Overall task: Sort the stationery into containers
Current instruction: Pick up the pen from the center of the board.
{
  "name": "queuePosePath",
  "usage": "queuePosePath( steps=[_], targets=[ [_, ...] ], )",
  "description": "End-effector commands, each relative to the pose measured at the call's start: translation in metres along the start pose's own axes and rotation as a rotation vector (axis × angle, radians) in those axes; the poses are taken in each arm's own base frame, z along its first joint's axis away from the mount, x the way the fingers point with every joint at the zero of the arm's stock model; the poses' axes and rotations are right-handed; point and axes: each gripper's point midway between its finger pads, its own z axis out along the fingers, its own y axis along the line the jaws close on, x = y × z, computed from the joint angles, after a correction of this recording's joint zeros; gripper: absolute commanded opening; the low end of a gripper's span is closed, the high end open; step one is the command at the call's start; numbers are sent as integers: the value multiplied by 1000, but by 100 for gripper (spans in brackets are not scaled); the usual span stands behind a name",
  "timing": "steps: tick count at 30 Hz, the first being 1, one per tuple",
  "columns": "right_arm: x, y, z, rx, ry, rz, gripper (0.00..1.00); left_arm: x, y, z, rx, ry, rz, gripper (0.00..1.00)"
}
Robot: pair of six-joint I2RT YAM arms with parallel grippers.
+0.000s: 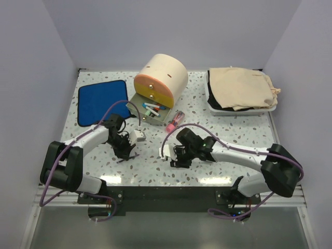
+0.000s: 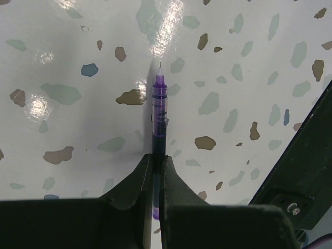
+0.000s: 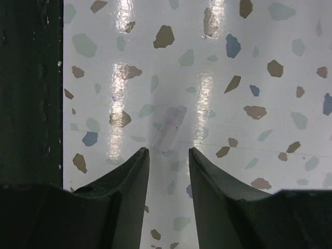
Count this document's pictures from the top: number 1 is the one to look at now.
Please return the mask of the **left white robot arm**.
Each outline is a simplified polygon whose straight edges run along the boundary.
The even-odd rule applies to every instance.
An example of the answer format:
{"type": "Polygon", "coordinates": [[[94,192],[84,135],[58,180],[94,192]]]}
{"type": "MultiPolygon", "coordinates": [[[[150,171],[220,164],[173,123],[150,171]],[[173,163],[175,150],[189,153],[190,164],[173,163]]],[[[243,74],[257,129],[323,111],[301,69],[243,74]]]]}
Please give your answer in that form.
{"type": "Polygon", "coordinates": [[[118,114],[100,125],[92,125],[89,130],[65,142],[52,142],[47,150],[40,182],[64,191],[87,192],[95,203],[107,199],[106,181],[83,173],[84,157],[101,144],[108,143],[117,158],[130,159],[130,153],[138,141],[144,141],[140,130],[130,133],[121,129],[125,120],[118,114]]]}

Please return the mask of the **dark purple pen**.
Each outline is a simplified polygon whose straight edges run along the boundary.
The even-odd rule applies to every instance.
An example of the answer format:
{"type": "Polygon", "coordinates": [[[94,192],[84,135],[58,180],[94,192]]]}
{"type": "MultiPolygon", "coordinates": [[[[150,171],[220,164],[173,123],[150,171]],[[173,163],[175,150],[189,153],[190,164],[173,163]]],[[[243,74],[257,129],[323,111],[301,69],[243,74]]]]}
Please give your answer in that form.
{"type": "Polygon", "coordinates": [[[133,155],[133,156],[130,156],[128,159],[121,159],[121,160],[118,160],[116,163],[122,163],[122,162],[124,162],[124,161],[129,161],[129,160],[131,160],[131,159],[134,159],[134,158],[136,158],[136,157],[138,157],[140,154],[135,154],[135,155],[133,155]]]}

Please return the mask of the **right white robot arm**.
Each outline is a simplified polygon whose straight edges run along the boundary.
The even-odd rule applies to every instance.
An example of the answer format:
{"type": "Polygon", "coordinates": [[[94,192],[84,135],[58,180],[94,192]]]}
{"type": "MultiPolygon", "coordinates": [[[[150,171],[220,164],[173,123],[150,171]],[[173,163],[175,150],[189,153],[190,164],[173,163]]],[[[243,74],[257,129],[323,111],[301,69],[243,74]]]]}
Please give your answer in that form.
{"type": "Polygon", "coordinates": [[[280,144],[270,147],[236,146],[214,135],[201,138],[191,129],[184,128],[176,136],[179,145],[166,143],[159,149],[163,160],[170,159],[174,168],[189,168],[194,159],[208,162],[229,162],[257,171],[250,176],[239,176],[229,197],[242,204],[258,193],[273,192],[281,197],[292,197],[303,178],[303,167],[280,144]]]}

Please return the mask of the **black orange highlighter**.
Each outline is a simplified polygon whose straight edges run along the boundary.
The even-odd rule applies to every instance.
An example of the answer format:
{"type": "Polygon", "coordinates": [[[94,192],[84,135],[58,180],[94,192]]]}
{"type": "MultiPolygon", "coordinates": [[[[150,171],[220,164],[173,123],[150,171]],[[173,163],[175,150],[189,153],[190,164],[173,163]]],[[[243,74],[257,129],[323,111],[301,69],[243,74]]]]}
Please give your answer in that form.
{"type": "Polygon", "coordinates": [[[158,117],[161,116],[161,114],[160,114],[160,111],[161,111],[161,110],[165,110],[165,107],[163,107],[163,106],[159,106],[159,107],[154,107],[154,108],[153,108],[153,111],[154,111],[155,113],[158,114],[158,117]]]}

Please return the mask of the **green pastel highlighter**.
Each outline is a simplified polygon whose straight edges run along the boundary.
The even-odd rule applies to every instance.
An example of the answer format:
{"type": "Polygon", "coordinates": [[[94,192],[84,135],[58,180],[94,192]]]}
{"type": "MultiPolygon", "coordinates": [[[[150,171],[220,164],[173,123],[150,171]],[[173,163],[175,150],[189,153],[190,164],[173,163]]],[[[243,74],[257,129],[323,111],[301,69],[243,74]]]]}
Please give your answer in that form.
{"type": "Polygon", "coordinates": [[[146,109],[148,110],[148,111],[150,111],[152,114],[154,114],[155,116],[160,116],[159,115],[159,113],[158,112],[156,112],[156,111],[154,111],[153,109],[151,109],[151,108],[149,108],[149,107],[146,107],[146,109]]]}

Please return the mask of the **grey bottom drawer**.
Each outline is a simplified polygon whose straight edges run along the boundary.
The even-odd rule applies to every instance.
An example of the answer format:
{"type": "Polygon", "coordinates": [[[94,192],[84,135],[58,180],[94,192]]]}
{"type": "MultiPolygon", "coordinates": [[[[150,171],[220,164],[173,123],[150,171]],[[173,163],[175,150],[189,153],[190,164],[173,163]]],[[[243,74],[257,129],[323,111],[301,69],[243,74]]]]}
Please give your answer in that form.
{"type": "Polygon", "coordinates": [[[141,96],[137,93],[135,93],[133,95],[133,97],[130,99],[130,102],[132,102],[137,107],[137,109],[136,109],[132,104],[127,103],[126,106],[129,109],[130,113],[135,116],[140,115],[141,121],[145,121],[151,125],[163,125],[167,120],[168,114],[171,112],[170,108],[168,108],[162,104],[159,104],[151,99],[148,99],[144,96],[141,96]],[[155,116],[154,114],[152,114],[146,108],[144,108],[142,106],[143,103],[164,106],[165,110],[161,110],[160,111],[161,116],[158,117],[158,116],[155,116]]]}

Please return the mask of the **white blue pen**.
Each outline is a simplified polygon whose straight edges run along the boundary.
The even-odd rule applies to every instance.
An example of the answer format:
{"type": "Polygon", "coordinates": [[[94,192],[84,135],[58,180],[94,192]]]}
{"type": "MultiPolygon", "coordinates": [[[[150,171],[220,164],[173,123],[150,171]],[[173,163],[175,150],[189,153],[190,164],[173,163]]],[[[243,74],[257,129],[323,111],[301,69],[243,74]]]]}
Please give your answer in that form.
{"type": "Polygon", "coordinates": [[[165,110],[164,106],[159,106],[159,105],[154,105],[154,104],[150,104],[149,106],[153,107],[153,108],[158,108],[158,109],[162,109],[165,110]]]}
{"type": "Polygon", "coordinates": [[[153,108],[155,108],[154,105],[152,105],[152,104],[147,104],[147,103],[143,103],[142,106],[143,106],[144,108],[146,108],[146,109],[153,109],[153,108]]]}

